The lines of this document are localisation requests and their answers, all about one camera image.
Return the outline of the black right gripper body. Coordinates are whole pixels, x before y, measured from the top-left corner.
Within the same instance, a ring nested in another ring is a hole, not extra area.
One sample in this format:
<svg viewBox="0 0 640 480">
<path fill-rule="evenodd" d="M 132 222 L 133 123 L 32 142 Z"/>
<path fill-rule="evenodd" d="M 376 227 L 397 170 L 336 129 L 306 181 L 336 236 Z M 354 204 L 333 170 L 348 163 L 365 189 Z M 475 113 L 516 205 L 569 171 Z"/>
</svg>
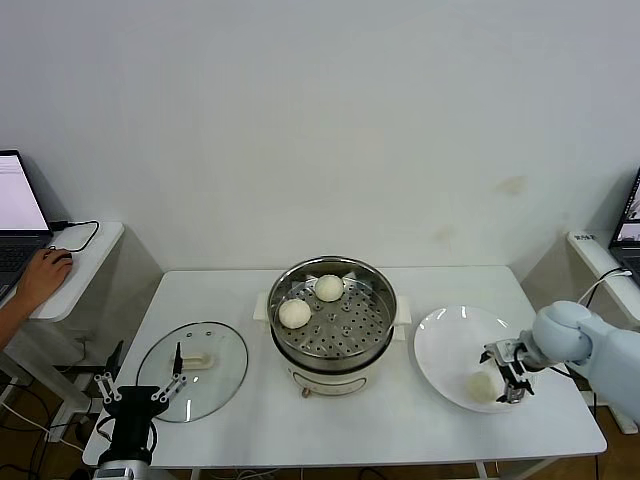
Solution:
<svg viewBox="0 0 640 480">
<path fill-rule="evenodd" d="M 500 372 L 510 388 L 531 388 L 530 372 L 526 369 L 523 355 L 527 352 L 523 344 L 514 344 L 500 361 Z"/>
</svg>

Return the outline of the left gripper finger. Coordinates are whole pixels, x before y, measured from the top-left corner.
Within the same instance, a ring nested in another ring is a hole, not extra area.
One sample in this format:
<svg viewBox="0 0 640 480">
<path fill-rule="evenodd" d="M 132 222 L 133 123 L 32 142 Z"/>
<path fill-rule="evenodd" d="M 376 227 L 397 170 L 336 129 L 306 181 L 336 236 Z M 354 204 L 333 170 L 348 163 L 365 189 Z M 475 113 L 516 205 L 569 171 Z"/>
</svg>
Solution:
<svg viewBox="0 0 640 480">
<path fill-rule="evenodd" d="M 123 340 L 117 343 L 114 351 L 107 358 L 103 372 L 94 376 L 94 382 L 98 386 L 104 403 L 118 402 L 122 399 L 122 395 L 115 385 L 115 378 L 120 368 L 119 359 L 123 345 Z"/>
<path fill-rule="evenodd" d="M 183 357 L 181 343 L 176 344 L 172 375 L 170 381 L 152 395 L 153 401 L 171 401 L 186 385 L 187 377 L 183 374 Z"/>
</svg>

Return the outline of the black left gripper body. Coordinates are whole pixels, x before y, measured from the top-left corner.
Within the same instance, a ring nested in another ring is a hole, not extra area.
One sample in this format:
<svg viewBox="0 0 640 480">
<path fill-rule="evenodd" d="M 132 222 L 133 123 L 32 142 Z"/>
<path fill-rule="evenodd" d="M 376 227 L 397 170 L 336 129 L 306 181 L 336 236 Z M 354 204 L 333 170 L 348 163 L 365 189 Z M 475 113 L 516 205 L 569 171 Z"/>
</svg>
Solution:
<svg viewBox="0 0 640 480">
<path fill-rule="evenodd" d="M 108 415 L 102 424 L 113 421 L 109 451 L 115 453 L 153 453 L 158 434 L 153 419 L 163 412 L 161 388 L 122 386 L 120 400 L 106 405 Z"/>
</svg>

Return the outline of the bare person hand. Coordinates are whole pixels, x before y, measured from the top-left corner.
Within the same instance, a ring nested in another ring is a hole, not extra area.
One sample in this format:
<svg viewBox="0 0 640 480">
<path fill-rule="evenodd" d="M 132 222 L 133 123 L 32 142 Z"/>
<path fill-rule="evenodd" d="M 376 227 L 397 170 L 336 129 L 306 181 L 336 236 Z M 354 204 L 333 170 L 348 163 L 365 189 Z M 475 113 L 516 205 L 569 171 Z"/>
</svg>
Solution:
<svg viewBox="0 0 640 480">
<path fill-rule="evenodd" d="M 18 282 L 15 299 L 32 313 L 64 283 L 72 266 L 72 254 L 68 250 L 38 250 Z"/>
</svg>

